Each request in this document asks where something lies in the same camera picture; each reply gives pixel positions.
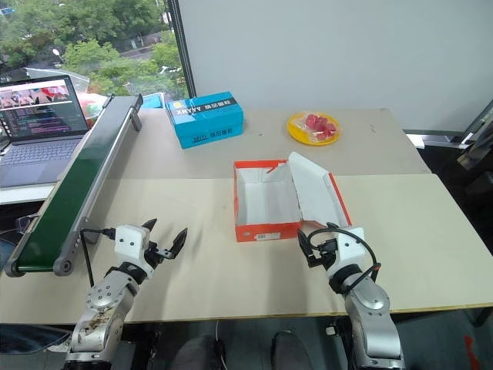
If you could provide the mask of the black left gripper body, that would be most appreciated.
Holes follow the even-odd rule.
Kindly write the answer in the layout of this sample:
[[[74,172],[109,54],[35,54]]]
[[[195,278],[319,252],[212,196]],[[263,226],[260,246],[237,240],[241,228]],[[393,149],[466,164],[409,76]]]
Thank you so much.
[[[150,241],[144,252],[146,263],[155,270],[165,259],[170,259],[171,253],[167,249],[159,249],[157,243]]]

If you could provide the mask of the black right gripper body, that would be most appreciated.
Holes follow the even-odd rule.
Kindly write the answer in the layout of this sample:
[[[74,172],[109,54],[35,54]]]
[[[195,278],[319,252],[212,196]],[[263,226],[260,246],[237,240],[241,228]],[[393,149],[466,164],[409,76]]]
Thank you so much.
[[[334,264],[337,252],[337,240],[335,238],[326,240],[317,246],[310,244],[310,247],[312,251],[317,251],[319,256],[316,257],[314,254],[310,256],[309,267],[322,266],[328,270]]]

